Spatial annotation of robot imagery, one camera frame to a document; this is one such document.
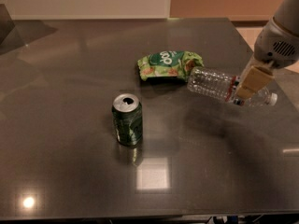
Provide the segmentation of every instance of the green chip bag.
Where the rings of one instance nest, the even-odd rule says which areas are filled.
[[[189,51],[162,51],[145,56],[137,62],[140,77],[176,77],[188,81],[188,76],[195,66],[204,66],[203,59]]]

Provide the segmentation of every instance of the green can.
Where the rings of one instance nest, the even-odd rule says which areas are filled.
[[[113,102],[112,114],[118,141],[125,146],[135,146],[143,131],[139,99],[131,93],[119,95]]]

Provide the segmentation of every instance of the plastic bottle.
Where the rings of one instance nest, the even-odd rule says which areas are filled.
[[[248,100],[236,97],[235,89],[239,79],[238,76],[196,66],[189,76],[188,89],[235,105],[260,106],[276,103],[278,96],[275,93],[270,93],[266,87]]]

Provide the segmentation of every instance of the bottle label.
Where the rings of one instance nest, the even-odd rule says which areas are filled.
[[[235,76],[232,78],[230,88],[225,98],[225,102],[232,102],[235,105],[240,105],[240,106],[244,104],[244,101],[242,99],[238,99],[235,97],[236,87],[239,83],[240,83],[240,77]]]

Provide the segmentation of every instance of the wall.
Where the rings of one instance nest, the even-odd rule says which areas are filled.
[[[282,0],[171,0],[170,17],[228,17],[232,21],[267,21]]]
[[[0,0],[12,19],[167,18],[170,0]]]

